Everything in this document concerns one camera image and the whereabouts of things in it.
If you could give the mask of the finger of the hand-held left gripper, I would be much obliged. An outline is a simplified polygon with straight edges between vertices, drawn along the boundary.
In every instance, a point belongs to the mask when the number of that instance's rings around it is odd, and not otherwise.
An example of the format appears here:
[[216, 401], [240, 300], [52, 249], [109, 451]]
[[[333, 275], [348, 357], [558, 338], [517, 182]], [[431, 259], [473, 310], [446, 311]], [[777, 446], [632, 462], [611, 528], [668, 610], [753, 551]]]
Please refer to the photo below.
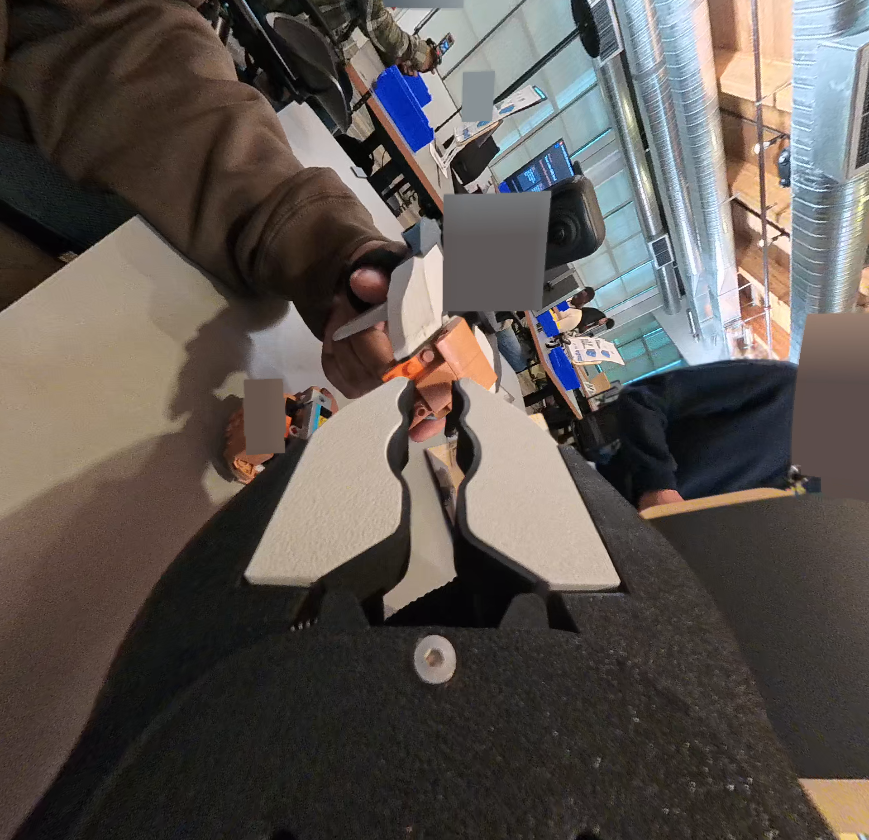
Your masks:
[[448, 314], [443, 298], [443, 255], [413, 256], [398, 265], [387, 291], [386, 330], [393, 347], [393, 366], [436, 340], [460, 320]]

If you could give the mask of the silver ceiling duct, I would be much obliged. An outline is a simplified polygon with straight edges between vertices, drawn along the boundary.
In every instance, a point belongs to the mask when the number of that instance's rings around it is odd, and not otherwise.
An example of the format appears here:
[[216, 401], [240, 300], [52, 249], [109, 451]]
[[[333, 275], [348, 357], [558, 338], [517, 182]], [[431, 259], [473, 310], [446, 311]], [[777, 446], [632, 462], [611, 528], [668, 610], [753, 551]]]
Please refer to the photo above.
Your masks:
[[[692, 332], [723, 346], [740, 317], [707, 0], [614, 0]], [[867, 0], [796, 0], [793, 323], [853, 313], [867, 259]]]

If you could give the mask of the black office chair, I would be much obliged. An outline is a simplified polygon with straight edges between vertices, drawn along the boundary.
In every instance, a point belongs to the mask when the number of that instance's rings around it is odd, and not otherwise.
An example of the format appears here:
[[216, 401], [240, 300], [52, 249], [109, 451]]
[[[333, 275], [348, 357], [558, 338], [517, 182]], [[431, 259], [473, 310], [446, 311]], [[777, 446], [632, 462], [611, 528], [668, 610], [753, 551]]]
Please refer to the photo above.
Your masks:
[[304, 96], [317, 99], [323, 107], [349, 109], [353, 86], [332, 41], [298, 16], [275, 11], [267, 14], [266, 21]]

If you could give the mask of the person's left hand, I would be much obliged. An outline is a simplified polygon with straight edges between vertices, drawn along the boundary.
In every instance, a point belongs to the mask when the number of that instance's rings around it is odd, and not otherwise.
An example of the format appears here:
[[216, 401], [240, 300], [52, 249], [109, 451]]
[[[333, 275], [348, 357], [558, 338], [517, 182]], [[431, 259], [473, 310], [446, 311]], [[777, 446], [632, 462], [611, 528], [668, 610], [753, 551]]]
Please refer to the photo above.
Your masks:
[[371, 241], [353, 253], [349, 272], [339, 280], [322, 336], [321, 365], [330, 384], [350, 399], [382, 384], [393, 347], [381, 323], [342, 340], [335, 333], [368, 307], [385, 303], [391, 274], [406, 258], [404, 242]]

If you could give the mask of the small blue bin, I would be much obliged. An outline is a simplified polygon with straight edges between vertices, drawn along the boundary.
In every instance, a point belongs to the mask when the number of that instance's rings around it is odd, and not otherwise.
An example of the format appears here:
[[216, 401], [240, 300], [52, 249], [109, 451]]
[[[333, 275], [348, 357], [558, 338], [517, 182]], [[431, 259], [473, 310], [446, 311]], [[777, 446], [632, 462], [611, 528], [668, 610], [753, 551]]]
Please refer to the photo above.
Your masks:
[[561, 345], [562, 335], [569, 334], [578, 327], [581, 316], [580, 310], [560, 310], [557, 307], [539, 313], [535, 322], [544, 344], [550, 348]]

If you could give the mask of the lit background screen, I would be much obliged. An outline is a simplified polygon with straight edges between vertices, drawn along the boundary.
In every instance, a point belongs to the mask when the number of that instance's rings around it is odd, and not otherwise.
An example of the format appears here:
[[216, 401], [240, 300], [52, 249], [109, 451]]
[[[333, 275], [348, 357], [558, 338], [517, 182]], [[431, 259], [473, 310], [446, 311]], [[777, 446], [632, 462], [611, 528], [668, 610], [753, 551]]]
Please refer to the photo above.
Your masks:
[[501, 181], [501, 194], [546, 191], [575, 176], [568, 148], [561, 138]]

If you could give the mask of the brown brick assembly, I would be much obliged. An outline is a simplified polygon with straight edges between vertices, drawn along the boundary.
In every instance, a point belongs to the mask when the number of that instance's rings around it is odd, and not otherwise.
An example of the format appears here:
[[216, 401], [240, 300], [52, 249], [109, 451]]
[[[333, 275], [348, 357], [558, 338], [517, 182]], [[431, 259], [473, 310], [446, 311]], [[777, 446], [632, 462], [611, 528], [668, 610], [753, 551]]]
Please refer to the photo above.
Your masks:
[[453, 410], [456, 381], [470, 380], [489, 392], [497, 389], [493, 363], [475, 329], [455, 316], [410, 357], [397, 360], [382, 356], [375, 376], [382, 381], [402, 378], [414, 384], [408, 435], [412, 441], [423, 442], [445, 430]]

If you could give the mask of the printed paper sheet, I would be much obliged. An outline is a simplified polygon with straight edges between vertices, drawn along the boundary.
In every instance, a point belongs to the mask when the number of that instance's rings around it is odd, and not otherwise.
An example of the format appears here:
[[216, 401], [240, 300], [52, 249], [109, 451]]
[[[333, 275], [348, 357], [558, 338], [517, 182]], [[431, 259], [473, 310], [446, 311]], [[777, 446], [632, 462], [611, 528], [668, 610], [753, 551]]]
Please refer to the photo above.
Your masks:
[[600, 337], [569, 336], [564, 341], [563, 350], [574, 366], [598, 366], [604, 363], [625, 366], [618, 348]]

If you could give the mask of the stack of blue bins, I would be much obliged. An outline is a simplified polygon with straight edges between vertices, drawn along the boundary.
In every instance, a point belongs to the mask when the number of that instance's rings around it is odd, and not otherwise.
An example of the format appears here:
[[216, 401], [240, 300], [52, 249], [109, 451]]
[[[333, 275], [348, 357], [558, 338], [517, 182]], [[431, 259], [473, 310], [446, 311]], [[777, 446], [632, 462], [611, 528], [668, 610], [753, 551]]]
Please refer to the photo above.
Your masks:
[[374, 92], [413, 153], [429, 146], [435, 133], [424, 106], [432, 97], [421, 76], [406, 75], [398, 66], [391, 66], [378, 75]]

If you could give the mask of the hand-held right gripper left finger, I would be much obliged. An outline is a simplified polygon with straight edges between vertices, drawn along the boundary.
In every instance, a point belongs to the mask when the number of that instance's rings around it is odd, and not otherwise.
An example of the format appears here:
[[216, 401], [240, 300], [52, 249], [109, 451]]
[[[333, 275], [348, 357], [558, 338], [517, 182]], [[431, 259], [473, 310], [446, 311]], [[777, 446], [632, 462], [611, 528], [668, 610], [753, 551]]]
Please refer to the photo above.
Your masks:
[[386, 595], [407, 574], [407, 463], [411, 383], [394, 379], [354, 400], [310, 441], [293, 443], [281, 484], [279, 462], [245, 488], [277, 494], [245, 568], [258, 592], [302, 591], [318, 606], [327, 593], [354, 596], [367, 617], [386, 616]]

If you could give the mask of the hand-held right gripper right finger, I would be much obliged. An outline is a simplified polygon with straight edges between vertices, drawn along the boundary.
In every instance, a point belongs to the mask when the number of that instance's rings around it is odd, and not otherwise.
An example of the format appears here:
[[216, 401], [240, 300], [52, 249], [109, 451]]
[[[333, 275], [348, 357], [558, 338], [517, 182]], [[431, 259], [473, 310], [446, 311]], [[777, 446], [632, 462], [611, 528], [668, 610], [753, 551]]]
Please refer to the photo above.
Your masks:
[[454, 384], [454, 404], [454, 567], [474, 616], [504, 617], [516, 598], [543, 617], [621, 599], [623, 579], [549, 433], [471, 380]]

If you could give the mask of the wood-framed black screen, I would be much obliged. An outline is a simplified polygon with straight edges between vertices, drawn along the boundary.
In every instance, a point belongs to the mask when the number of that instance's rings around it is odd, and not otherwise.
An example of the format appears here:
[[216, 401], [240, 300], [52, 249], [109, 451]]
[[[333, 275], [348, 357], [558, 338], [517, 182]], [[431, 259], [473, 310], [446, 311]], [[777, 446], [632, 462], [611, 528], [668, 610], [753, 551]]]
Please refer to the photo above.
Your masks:
[[652, 518], [710, 593], [801, 778], [868, 778], [868, 507], [821, 494]]

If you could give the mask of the person's left forearm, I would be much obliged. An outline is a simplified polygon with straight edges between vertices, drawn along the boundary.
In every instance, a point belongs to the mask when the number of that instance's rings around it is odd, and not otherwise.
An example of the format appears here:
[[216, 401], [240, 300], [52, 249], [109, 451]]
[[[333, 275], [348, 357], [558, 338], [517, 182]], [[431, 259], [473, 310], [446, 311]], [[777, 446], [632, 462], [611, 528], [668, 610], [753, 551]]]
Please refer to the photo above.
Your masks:
[[338, 174], [297, 160], [203, 2], [2, 0], [2, 133], [322, 338], [351, 257], [386, 238]]

